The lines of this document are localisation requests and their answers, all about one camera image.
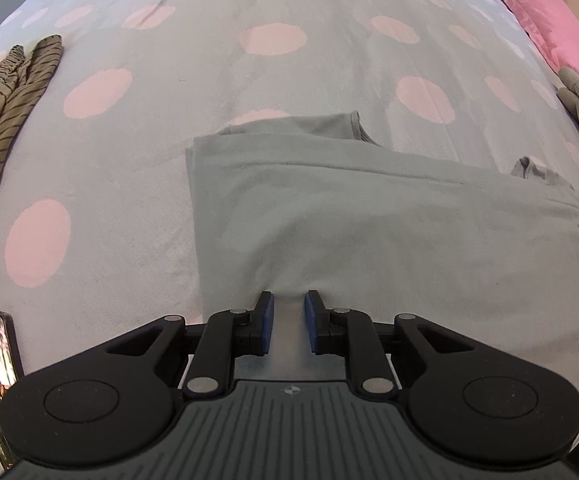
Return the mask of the grey t-shirt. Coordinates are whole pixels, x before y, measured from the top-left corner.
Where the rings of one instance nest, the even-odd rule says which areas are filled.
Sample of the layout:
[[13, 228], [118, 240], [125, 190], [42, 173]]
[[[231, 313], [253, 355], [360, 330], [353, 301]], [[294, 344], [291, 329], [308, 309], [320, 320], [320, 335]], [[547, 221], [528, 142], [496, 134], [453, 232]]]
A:
[[206, 314], [276, 297], [270, 356], [240, 372], [331, 379], [303, 296], [379, 322], [414, 313], [567, 378], [579, 391], [579, 192], [374, 143], [356, 114], [250, 122], [186, 152]]

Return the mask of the grey pink polka-dot bedspread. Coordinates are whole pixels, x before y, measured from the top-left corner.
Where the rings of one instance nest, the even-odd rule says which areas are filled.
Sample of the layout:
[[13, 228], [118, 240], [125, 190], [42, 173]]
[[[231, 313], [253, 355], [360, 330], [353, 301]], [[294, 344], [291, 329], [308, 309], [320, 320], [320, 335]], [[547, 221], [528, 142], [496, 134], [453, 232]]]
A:
[[356, 114], [379, 146], [579, 192], [579, 129], [501, 0], [27, 0], [0, 60], [63, 56], [0, 182], [0, 311], [26, 373], [203, 307], [186, 152], [250, 122]]

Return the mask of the pink pillow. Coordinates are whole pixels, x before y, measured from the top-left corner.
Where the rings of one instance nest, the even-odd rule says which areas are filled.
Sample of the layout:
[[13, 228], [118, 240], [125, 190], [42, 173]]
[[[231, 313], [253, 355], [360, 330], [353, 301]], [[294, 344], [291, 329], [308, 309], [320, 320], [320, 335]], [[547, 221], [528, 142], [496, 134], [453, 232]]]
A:
[[579, 75], [579, 20], [564, 0], [502, 0], [554, 73]]

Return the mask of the brown striped garment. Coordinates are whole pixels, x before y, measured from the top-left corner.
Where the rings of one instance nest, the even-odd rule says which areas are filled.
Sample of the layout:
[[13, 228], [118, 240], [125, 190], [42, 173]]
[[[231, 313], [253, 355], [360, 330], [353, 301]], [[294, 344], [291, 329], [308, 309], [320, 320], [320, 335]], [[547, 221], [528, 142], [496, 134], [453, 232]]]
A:
[[12, 146], [60, 65], [60, 35], [41, 39], [26, 52], [20, 44], [0, 61], [0, 182]]

